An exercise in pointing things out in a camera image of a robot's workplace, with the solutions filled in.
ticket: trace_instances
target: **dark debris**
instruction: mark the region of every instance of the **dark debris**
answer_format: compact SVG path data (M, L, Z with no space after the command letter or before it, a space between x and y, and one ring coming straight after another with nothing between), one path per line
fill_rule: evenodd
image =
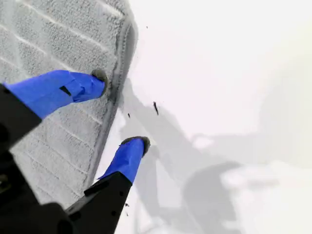
M159 116L159 112L158 112L158 108L157 108L157 106L156 106L156 102L154 102L154 108L155 108L155 110L156 110L157 115Z

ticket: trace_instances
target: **white surface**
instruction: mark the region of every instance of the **white surface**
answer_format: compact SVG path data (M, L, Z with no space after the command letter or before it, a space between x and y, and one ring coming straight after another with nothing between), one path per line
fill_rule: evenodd
M117 234L312 231L309 4L130 0L137 49L97 175L125 138L152 147Z

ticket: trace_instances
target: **blue tape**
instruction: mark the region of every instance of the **blue tape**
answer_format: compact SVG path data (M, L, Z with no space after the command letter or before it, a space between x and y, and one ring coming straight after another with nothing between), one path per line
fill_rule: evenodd
M121 172L125 177L134 182L137 170L144 153L144 142L141 139L133 139L128 143L120 145L111 165L105 174L98 179L102 179L114 172Z
M62 106L101 96L105 83L94 76L57 70L16 84L4 84L41 119ZM60 87L65 86L69 96Z

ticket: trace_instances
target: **textured cloth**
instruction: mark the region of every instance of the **textured cloth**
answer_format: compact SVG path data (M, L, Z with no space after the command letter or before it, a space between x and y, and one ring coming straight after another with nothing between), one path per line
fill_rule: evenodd
M134 46L122 1L0 1L1 82L57 69L103 69L110 81L103 97L57 110L11 150L42 203L68 207L94 179Z

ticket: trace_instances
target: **gray towel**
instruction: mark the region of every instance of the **gray towel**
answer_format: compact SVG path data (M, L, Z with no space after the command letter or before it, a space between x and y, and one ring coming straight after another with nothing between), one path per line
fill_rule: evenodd
M108 92L63 107L11 151L41 203L65 208L92 184L133 53L123 0L1 0L0 81L51 70L107 73Z

